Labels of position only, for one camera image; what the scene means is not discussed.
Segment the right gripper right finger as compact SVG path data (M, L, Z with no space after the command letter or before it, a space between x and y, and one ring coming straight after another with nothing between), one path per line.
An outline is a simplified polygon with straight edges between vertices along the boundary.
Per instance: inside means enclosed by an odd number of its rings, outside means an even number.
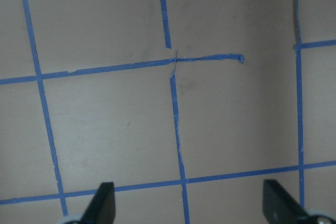
M275 179L265 179L262 188L262 210L268 223L335 223L329 216L306 212Z

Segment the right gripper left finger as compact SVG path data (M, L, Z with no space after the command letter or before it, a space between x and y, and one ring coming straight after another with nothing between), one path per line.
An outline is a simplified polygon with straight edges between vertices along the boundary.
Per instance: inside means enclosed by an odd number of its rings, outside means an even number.
M113 224L116 218L115 203L114 183L101 183L81 216L66 216L57 223Z

